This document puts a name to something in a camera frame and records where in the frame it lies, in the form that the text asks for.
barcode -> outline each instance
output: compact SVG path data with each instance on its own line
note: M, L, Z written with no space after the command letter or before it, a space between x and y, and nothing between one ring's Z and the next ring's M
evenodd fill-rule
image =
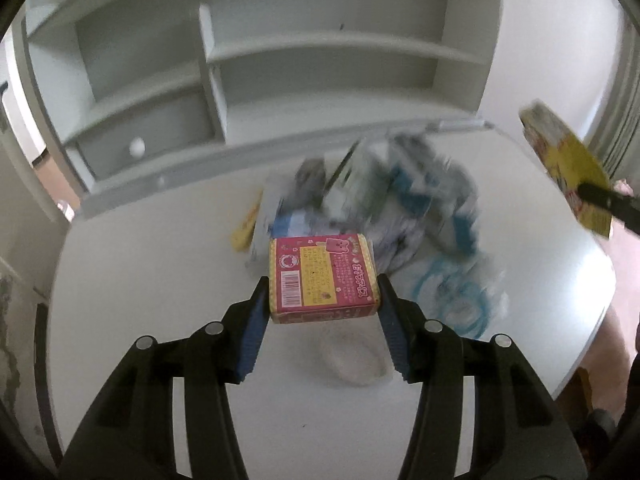
M299 270L283 270L280 272L280 293L283 307L294 308L302 306Z

silver screw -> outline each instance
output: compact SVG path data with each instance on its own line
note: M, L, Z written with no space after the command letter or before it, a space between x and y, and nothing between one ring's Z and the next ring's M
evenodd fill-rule
M151 348L151 345L154 343L154 339L149 335L143 335L138 338L136 341L136 348L138 350L146 350L147 348Z
M204 327L204 331L209 335L218 335L222 334L225 326L219 321L213 321L209 323L206 327Z
M508 335L498 334L495 337L495 343L502 348L509 348L511 346L511 338Z
M438 333L442 332L442 323L435 319L430 319L424 324L424 329L427 332Z

small snack box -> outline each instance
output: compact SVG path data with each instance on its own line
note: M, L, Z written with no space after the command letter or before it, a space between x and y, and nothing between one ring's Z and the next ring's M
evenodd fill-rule
M380 305L363 235L276 238L269 274L271 319L276 323L370 316Z

cabinet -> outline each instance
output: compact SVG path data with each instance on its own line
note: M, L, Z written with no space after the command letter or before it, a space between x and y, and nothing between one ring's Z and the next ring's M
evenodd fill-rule
M15 43L34 117L95 202L260 159L251 150L473 121L500 6L63 0L28 10Z

pile of objects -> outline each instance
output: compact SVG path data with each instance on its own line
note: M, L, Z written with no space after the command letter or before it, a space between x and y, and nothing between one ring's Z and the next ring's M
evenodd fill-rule
M399 134L357 143L329 178L322 158L305 160L294 176L270 175L232 241L236 249L250 243L247 266L262 275L273 238L361 233L399 296L479 338L504 312L506 295L502 273L478 250L477 198L463 168L424 136Z

